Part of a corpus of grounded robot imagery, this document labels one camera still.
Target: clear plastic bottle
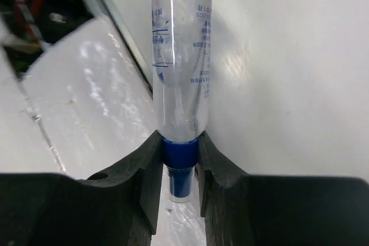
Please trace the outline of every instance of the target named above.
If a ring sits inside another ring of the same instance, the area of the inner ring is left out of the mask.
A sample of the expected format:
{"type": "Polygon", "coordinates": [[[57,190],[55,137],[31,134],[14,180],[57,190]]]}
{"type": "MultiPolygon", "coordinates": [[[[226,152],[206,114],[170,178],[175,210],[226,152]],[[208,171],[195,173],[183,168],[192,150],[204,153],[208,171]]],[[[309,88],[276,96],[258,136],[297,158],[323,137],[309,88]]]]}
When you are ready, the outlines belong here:
{"type": "Polygon", "coordinates": [[[212,0],[152,0],[157,129],[166,142],[184,147],[208,123],[211,14],[212,0]]]}

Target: red object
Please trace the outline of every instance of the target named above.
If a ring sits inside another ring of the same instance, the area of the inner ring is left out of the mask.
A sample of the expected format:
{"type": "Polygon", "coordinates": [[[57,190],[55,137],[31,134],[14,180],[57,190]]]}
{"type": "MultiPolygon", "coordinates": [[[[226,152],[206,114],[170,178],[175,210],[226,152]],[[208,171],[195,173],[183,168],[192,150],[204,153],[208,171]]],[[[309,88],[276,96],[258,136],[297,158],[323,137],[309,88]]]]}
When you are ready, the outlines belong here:
{"type": "MultiPolygon", "coordinates": [[[[14,4],[14,16],[16,18],[16,21],[18,22],[18,25],[20,27],[23,27],[26,29],[27,33],[29,35],[31,35],[32,37],[34,37],[37,41],[37,37],[35,36],[35,34],[33,34],[32,29],[29,27],[29,25],[27,24],[22,11],[21,11],[21,5],[27,5],[27,1],[29,0],[16,0],[15,4],[14,4]]],[[[31,7],[29,8],[29,12],[32,15],[33,19],[36,18],[40,12],[42,3],[44,0],[33,0],[31,7]]]]}

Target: white plastic panel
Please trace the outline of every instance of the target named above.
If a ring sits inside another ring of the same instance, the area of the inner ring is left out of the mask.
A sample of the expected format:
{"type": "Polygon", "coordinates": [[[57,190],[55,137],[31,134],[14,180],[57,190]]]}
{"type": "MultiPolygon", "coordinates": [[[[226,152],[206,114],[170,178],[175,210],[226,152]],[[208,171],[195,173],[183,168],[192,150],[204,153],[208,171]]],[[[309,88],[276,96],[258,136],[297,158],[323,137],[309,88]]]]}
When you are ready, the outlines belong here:
{"type": "MultiPolygon", "coordinates": [[[[7,30],[0,21],[1,39],[7,30]]],[[[15,75],[0,50],[0,172],[59,172],[39,125],[28,113],[15,75]]]]}
{"type": "MultiPolygon", "coordinates": [[[[152,63],[150,0],[114,0],[152,63]]],[[[250,173],[369,180],[369,0],[213,0],[208,132],[250,173]]]]}
{"type": "Polygon", "coordinates": [[[112,165],[155,130],[152,96],[107,17],[54,45],[23,85],[75,178],[112,165]]]}

